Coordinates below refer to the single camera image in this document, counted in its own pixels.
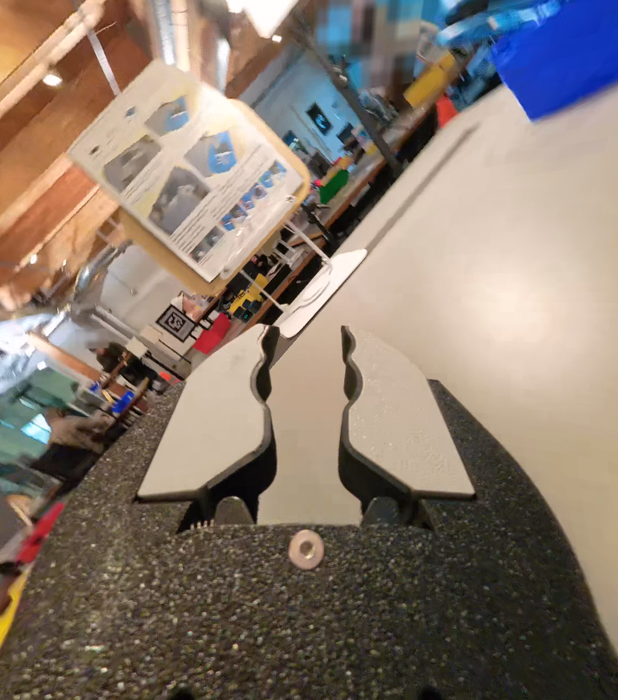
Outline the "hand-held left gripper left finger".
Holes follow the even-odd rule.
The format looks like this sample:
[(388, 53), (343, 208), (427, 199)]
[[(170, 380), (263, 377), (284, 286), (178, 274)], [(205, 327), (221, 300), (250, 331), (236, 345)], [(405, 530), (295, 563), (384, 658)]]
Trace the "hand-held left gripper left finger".
[(255, 325), (191, 373), (137, 491), (142, 502), (182, 501), (270, 456), (267, 400), (278, 328)]

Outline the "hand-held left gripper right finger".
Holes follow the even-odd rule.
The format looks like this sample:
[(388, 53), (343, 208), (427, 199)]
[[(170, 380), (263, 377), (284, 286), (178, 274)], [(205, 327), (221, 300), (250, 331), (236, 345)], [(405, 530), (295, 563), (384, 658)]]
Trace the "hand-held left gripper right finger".
[(476, 490), (430, 383), (379, 337), (342, 326), (339, 477), (362, 503), (388, 497), (470, 500)]

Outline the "blue plastic bin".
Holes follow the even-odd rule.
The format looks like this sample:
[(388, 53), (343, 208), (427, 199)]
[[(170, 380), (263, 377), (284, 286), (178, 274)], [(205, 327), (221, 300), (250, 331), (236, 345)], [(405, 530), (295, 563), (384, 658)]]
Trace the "blue plastic bin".
[(492, 49), (502, 83), (531, 121), (618, 83), (618, 1), (570, 1)]

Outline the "red plastic bin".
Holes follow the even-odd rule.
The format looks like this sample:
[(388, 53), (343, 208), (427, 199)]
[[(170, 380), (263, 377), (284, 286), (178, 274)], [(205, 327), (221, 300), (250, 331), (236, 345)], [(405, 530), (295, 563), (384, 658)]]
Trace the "red plastic bin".
[(222, 343), (231, 328), (231, 319), (226, 314), (220, 314), (212, 322), (208, 329), (204, 329), (197, 340), (193, 343), (192, 349), (203, 354), (212, 354), (218, 345)]

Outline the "black and white tag board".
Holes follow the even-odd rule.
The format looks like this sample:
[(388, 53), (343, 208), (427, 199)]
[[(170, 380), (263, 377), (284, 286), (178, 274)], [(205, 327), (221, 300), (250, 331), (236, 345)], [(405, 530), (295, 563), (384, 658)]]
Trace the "black and white tag board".
[(156, 325), (183, 343), (191, 336), (196, 328), (196, 322), (175, 305), (169, 304), (166, 310), (156, 320)]

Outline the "yellow and black boxes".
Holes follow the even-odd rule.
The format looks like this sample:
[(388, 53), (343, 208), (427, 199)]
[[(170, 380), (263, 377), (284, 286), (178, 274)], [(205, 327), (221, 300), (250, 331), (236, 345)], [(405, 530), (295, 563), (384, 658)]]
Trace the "yellow and black boxes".
[(257, 285), (248, 284), (234, 294), (226, 313), (231, 319), (248, 322), (255, 316), (267, 301)]

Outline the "instruction sheet on stand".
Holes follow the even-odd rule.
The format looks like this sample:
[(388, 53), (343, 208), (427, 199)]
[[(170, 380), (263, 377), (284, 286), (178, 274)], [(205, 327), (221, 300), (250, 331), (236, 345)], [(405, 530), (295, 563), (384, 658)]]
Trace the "instruction sheet on stand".
[(283, 228), (323, 269), (281, 317), (294, 337), (367, 256), (328, 258), (293, 217), (307, 167), (255, 112), (157, 59), (77, 137), (69, 159), (114, 198), (124, 229), (187, 290), (216, 295)]

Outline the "green box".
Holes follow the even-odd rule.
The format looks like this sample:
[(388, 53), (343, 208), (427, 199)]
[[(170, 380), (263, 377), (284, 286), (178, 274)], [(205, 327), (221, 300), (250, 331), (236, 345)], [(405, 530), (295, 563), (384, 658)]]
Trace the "green box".
[(319, 202), (322, 206), (328, 205), (349, 180), (349, 171), (345, 168), (327, 173), (326, 177), (320, 181), (318, 189)]

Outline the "yellow box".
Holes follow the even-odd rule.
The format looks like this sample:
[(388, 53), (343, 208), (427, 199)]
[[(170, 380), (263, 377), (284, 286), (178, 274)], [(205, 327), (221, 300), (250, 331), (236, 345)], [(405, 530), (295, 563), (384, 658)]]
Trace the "yellow box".
[(463, 67), (461, 58), (446, 50), (435, 63), (425, 66), (408, 86), (403, 94), (404, 100), (413, 109), (434, 104), (461, 75)]

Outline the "silver air duct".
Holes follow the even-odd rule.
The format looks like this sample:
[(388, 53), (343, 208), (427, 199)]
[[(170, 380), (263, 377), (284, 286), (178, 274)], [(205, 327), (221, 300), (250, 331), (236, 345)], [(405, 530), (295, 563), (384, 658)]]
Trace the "silver air duct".
[(167, 65), (189, 71), (186, 1), (141, 1), (153, 56)]

